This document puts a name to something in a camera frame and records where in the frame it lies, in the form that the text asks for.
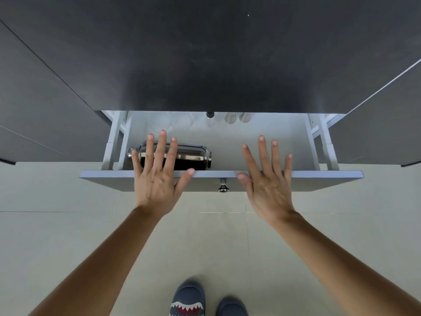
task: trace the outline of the tiled floor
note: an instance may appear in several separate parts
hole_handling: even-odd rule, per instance
[[[29,313],[132,209],[132,193],[77,178],[95,167],[0,166],[0,314]],[[420,299],[421,166],[348,168],[366,178],[295,193],[296,209]],[[242,298],[250,316],[342,315],[244,193],[185,193],[151,235],[112,314],[167,315],[174,290],[190,276],[203,282],[209,316],[226,294]]]

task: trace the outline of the hand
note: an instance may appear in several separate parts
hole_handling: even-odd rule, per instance
[[[295,212],[291,196],[292,154],[287,155],[283,174],[276,141],[272,141],[271,164],[265,137],[259,137],[259,156],[263,174],[245,144],[243,145],[243,154],[251,179],[245,174],[238,174],[237,177],[244,185],[248,199],[256,213],[272,225],[277,220],[287,217],[291,212]]]
[[[134,168],[134,192],[136,208],[146,214],[161,219],[176,205],[194,174],[194,169],[188,169],[174,185],[174,163],[177,155],[177,140],[173,137],[167,153],[165,166],[162,167],[167,143],[167,133],[160,132],[154,157],[154,136],[148,135],[146,142],[145,167],[142,170],[136,150],[132,152]]]

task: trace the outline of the shoe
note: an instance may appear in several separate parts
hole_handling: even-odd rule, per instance
[[[200,283],[187,280],[177,288],[170,316],[205,316],[205,291]]]
[[[216,316],[248,316],[248,313],[238,298],[225,297],[216,309]]]

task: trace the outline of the person's left arm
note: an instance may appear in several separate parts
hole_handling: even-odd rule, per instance
[[[154,137],[146,143],[145,167],[138,153],[132,154],[136,207],[124,222],[69,276],[63,280],[30,316],[107,316],[120,290],[160,219],[171,211],[194,170],[189,169],[173,184],[177,141],[171,140],[162,167],[167,134],[161,131],[154,157]]]

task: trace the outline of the person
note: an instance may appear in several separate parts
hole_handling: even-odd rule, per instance
[[[165,165],[166,132],[161,131],[154,154],[149,134],[142,169],[133,151],[135,208],[123,223],[30,313],[31,316],[109,315],[123,283],[147,239],[180,198],[194,174],[187,170],[173,184],[177,140],[171,139]],[[293,158],[282,172],[278,143],[271,142],[271,160],[259,137],[262,171],[247,145],[242,146],[251,177],[239,174],[255,212],[274,228],[307,264],[348,315],[421,315],[421,303],[328,239],[295,211],[291,197]],[[170,315],[204,315],[205,293],[188,280],[176,291]],[[245,305],[224,298],[217,316],[247,316]]]

